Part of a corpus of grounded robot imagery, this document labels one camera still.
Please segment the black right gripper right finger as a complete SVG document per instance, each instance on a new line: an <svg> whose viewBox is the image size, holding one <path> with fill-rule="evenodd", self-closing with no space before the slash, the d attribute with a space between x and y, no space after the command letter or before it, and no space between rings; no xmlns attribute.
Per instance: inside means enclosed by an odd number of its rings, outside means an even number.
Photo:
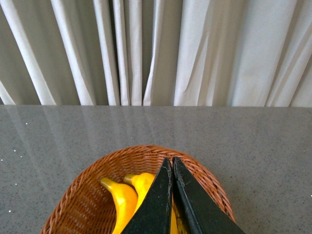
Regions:
<svg viewBox="0 0 312 234"><path fill-rule="evenodd" d="M182 160L173 158L173 201L181 234L244 233L212 200Z"/></svg>

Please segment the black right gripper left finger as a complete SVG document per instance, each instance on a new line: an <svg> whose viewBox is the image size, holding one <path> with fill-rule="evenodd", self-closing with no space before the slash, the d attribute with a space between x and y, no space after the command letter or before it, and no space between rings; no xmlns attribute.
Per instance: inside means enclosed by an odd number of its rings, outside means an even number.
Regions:
<svg viewBox="0 0 312 234"><path fill-rule="evenodd" d="M173 175L169 158L163 160L141 206L123 234L169 234L171 230Z"/></svg>

